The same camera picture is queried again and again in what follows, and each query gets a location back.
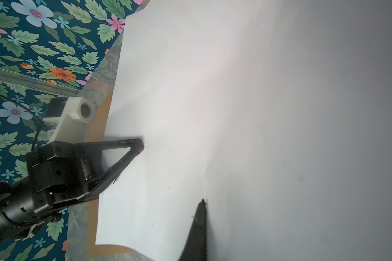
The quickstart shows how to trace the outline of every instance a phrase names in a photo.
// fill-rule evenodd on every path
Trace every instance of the gray marble surface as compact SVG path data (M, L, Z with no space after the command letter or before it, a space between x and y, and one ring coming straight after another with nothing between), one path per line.
M150 0L142 2L137 11L145 8ZM89 82L79 96L99 106L115 86L123 32L103 58ZM66 261L151 261L138 252L124 253L99 258L87 257L88 203L69 208Z

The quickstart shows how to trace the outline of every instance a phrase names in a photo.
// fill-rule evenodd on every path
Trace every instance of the floral pattern fabric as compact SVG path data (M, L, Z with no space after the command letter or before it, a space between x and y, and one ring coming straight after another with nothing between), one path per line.
M141 1L0 1L0 68L81 89ZM0 98L0 181L14 183L28 176L25 155L38 125L28 111L41 119L55 95L1 82L0 95L18 103ZM36 147L47 141L41 130ZM60 213L37 235L1 243L0 260L65 260L68 210Z

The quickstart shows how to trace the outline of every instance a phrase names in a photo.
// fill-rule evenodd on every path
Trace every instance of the purple flower center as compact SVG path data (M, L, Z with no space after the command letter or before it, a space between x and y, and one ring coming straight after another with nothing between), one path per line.
M10 111L13 115L20 115L22 112L18 109L13 109Z
M36 10L36 9L31 9L30 10L30 13L33 15L33 16L35 16L36 18L42 18L42 14L40 14L39 12L38 12L38 10Z

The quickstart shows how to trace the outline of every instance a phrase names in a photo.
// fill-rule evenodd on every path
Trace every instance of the brown cardboard edge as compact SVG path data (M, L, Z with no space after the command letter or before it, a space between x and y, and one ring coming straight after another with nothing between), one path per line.
M110 103L112 102L113 91L110 92L99 108L96 110L94 121L90 123L90 142L102 141L105 135L107 116L109 115ZM97 217L99 211L99 200L89 202L88 215L88 257L110 256L121 253L132 252L133 250L124 246L116 245L96 245Z

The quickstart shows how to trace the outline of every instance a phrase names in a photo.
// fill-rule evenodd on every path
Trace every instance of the white sheet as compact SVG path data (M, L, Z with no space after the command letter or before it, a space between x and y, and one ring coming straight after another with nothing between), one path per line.
M97 244L177 260L205 198L209 261L392 260L392 5L157 0L126 19L105 136L145 150Z

